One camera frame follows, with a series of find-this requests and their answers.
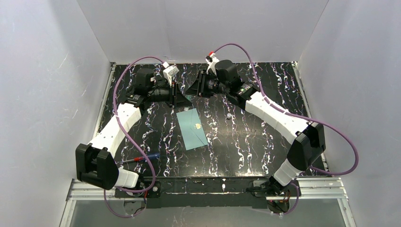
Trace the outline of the teal envelope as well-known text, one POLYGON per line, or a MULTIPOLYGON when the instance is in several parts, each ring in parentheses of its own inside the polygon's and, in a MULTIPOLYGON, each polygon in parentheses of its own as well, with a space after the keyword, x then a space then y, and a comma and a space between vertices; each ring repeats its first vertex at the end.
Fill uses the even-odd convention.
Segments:
POLYGON ((186 150, 208 145, 208 141, 196 108, 188 111, 178 112, 176 115, 186 150))

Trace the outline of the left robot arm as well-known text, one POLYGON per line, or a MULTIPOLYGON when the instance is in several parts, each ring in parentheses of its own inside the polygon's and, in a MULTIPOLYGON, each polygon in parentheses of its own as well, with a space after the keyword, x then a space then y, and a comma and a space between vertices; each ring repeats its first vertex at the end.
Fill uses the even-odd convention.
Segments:
POLYGON ((177 66, 166 67, 162 78, 153 69, 141 68, 134 82, 119 98, 117 113, 88 144, 79 144, 75 151, 77 179, 110 190, 123 187, 135 189, 139 174, 118 167, 114 157, 131 127, 153 103, 166 103, 170 108, 192 105, 179 90, 173 77, 177 66))

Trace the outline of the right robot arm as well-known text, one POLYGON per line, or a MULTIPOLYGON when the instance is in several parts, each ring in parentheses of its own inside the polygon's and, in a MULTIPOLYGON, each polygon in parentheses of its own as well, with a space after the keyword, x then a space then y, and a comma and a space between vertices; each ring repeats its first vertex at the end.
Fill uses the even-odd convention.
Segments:
POLYGON ((286 109, 275 106, 254 84, 241 79, 230 60, 211 63, 207 70, 200 70, 186 94, 203 98, 225 95, 230 103, 259 117, 291 144, 285 161, 270 177, 266 189, 283 189, 325 151, 322 124, 290 116, 286 109))

